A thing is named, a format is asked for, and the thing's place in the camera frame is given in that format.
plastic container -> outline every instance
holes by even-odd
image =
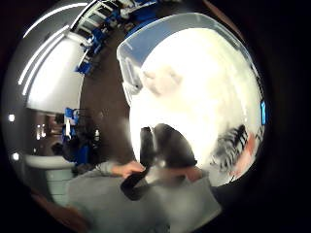
[[[152,50],[168,36],[188,28],[209,28],[227,39],[235,49],[241,50],[252,65],[253,61],[242,43],[223,25],[203,14],[186,13],[156,20],[126,38],[117,48],[117,59],[121,66],[123,89],[127,103],[131,95],[137,94],[142,84],[135,72],[135,66],[141,67]]]

fisheye lens view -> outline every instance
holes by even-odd
[[[262,67],[218,6],[61,0],[33,18],[5,73],[2,135],[66,229],[203,232],[259,176]]]

fluorescent light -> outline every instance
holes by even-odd
[[[18,161],[19,160],[19,154],[15,152],[14,154],[12,154],[12,158],[13,158],[13,160]]]
[[[76,17],[74,22],[71,24],[70,28],[73,28],[77,21],[80,19],[80,17],[85,13],[85,11],[88,9],[89,6],[93,5],[97,0],[93,0],[90,3],[87,4],[87,6],[79,13],[79,15]]]
[[[8,119],[10,122],[13,122],[16,120],[16,116],[15,115],[9,115]]]
[[[60,35],[56,40],[54,40],[49,46],[48,48],[45,50],[45,52],[41,55],[41,57],[39,58],[39,60],[37,61],[37,63],[34,65],[28,79],[27,82],[25,84],[25,87],[23,88],[22,91],[22,95],[25,95],[27,93],[28,87],[30,85],[30,82],[35,74],[35,72],[37,71],[37,69],[39,68],[40,64],[42,63],[43,59],[48,55],[48,53],[54,48],[54,46],[64,37],[64,35]]]
[[[29,28],[28,30],[25,32],[25,34],[23,35],[22,38],[25,38],[28,33],[35,27],[37,26],[40,22],[42,22],[43,20],[45,20],[47,17],[50,17],[56,13],[59,13],[59,12],[62,12],[64,10],[67,10],[67,9],[70,9],[70,8],[75,8],[75,7],[83,7],[83,6],[86,6],[87,3],[75,3],[75,4],[70,4],[70,5],[67,5],[67,6],[63,6],[61,8],[57,8],[47,14],[45,14],[44,16],[40,17],[37,21],[35,21]]]
[[[18,84],[22,84],[23,79],[25,78],[25,75],[27,73],[27,71],[29,70],[32,62],[36,59],[36,57],[39,55],[39,53],[46,47],[46,45],[51,42],[56,36],[58,36],[60,33],[62,33],[63,31],[65,31],[67,28],[69,27],[69,25],[66,25],[62,28],[60,28],[58,31],[56,31],[54,34],[52,34],[48,40],[42,44],[37,50],[36,52],[32,55],[32,57],[29,59],[28,63],[26,64],[25,68],[23,69],[19,80],[18,80]]]

hand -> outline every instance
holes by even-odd
[[[119,175],[125,179],[132,175],[133,173],[144,172],[145,167],[136,161],[130,161],[124,165],[116,165],[113,167],[112,172],[114,175]]]
[[[245,172],[246,168],[252,161],[252,155],[255,148],[255,136],[252,133],[248,140],[248,143],[244,150],[242,151],[239,159],[237,160],[234,170],[230,172],[231,176],[236,176],[237,178],[241,176],[242,173]]]
[[[192,183],[202,178],[202,171],[196,166],[186,168],[186,173],[188,180]]]
[[[196,166],[186,168],[163,168],[160,174],[165,179],[184,175],[192,183],[201,179],[203,176],[202,171]]]

black object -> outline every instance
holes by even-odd
[[[155,140],[158,158],[165,161],[166,167],[190,167],[197,163],[189,142],[171,126],[158,124],[155,127]]]
[[[167,124],[158,124],[155,127],[157,150],[155,150],[153,134],[149,127],[141,129],[140,138],[140,162],[146,167],[146,170],[142,173],[132,174],[121,184],[121,191],[132,201],[141,199],[153,185],[175,186],[181,184],[185,179],[185,176],[177,176],[158,179],[153,183],[147,183],[143,180],[156,157],[163,159],[167,168],[182,168],[196,164],[192,149],[185,137]]]
[[[166,185],[166,186],[177,186],[180,185],[185,176],[176,176],[171,179],[158,179],[153,183],[147,183],[143,180],[148,174],[149,169],[146,169],[142,173],[134,173],[130,175],[122,184],[121,190],[124,195],[131,201],[140,200],[143,195],[155,185]],[[140,181],[142,181],[142,185],[136,186]]]

